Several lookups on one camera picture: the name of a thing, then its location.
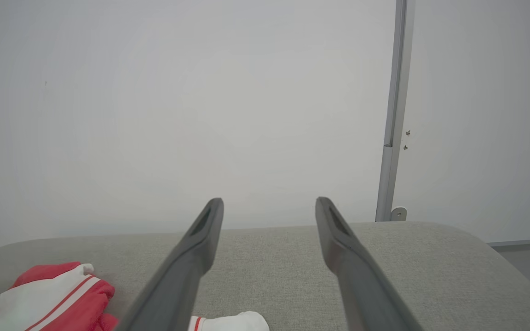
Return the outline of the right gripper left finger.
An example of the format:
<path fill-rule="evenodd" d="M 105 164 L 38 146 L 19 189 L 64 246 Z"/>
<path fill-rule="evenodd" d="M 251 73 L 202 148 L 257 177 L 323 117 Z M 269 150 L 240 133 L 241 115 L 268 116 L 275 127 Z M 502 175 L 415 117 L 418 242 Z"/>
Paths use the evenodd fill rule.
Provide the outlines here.
<path fill-rule="evenodd" d="M 186 331 L 201 278 L 212 268 L 224 202 L 206 203 L 181 241 L 139 293 L 117 331 Z"/>

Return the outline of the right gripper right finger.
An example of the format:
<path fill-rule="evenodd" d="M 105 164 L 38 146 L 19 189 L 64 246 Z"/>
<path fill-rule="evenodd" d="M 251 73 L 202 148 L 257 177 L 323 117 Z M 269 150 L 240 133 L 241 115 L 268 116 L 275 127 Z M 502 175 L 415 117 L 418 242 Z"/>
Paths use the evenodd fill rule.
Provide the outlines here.
<path fill-rule="evenodd" d="M 349 330 L 421 331 L 410 308 L 331 199 L 316 199 L 315 217 L 323 259 L 337 277 Z"/>

